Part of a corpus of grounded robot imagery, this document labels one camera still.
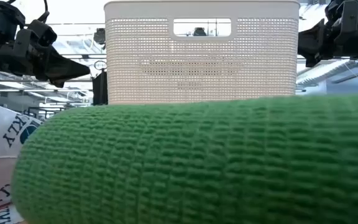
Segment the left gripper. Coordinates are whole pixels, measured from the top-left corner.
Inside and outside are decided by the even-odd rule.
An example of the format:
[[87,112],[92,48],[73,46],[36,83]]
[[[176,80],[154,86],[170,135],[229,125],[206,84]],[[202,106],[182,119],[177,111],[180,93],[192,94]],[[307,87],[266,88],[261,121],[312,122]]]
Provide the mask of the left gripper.
[[88,75],[90,68],[63,57],[51,47],[50,29],[21,29],[14,40],[7,42],[0,34],[0,72],[48,77],[51,85],[63,88],[67,80]]

